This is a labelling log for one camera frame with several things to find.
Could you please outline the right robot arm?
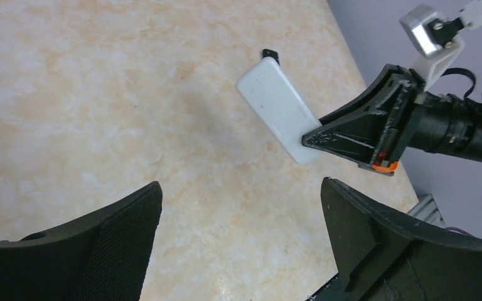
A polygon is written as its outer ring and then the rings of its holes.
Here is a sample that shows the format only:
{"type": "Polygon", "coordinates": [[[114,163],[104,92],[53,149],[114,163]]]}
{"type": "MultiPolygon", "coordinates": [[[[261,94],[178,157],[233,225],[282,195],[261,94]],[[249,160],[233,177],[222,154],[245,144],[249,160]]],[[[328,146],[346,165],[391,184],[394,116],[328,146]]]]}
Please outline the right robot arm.
{"type": "Polygon", "coordinates": [[[386,176],[408,147],[482,162],[482,100],[434,95],[413,69],[385,65],[362,94],[320,121],[303,146],[386,176]]]}

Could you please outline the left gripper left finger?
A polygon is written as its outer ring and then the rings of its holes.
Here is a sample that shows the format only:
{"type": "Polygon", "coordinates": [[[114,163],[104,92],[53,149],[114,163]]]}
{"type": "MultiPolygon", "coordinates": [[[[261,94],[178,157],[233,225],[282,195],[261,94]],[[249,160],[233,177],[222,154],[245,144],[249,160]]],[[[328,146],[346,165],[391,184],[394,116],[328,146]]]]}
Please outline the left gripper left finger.
{"type": "Polygon", "coordinates": [[[152,182],[19,241],[0,241],[0,300],[139,300],[162,211],[152,182]]]}

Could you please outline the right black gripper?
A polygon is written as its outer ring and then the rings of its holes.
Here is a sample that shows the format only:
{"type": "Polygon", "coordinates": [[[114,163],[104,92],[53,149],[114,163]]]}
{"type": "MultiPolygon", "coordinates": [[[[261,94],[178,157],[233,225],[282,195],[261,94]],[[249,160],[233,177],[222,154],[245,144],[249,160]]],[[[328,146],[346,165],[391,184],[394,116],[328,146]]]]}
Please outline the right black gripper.
{"type": "Polygon", "coordinates": [[[387,64],[351,102],[320,118],[302,145],[372,166],[396,161],[396,145],[422,93],[424,79],[413,69],[387,64]]]}

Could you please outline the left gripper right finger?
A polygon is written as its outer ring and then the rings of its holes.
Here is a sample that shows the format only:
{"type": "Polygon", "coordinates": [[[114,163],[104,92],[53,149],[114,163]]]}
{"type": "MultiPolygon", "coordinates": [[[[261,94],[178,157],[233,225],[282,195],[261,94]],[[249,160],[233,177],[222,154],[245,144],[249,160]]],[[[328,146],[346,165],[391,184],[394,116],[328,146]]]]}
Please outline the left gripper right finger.
{"type": "Polygon", "coordinates": [[[327,177],[321,204],[338,269],[322,300],[482,300],[482,239],[431,225],[327,177]]]}

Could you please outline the white remote control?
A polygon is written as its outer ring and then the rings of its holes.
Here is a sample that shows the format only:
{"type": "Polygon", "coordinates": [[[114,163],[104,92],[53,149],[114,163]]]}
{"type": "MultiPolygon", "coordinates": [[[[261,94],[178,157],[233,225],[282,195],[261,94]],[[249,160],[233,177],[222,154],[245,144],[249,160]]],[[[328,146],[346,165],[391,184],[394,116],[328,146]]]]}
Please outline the white remote control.
{"type": "Polygon", "coordinates": [[[296,163],[305,164],[321,154],[302,145],[303,135],[321,122],[275,59],[265,57],[256,63],[238,79],[236,89],[296,163]]]}

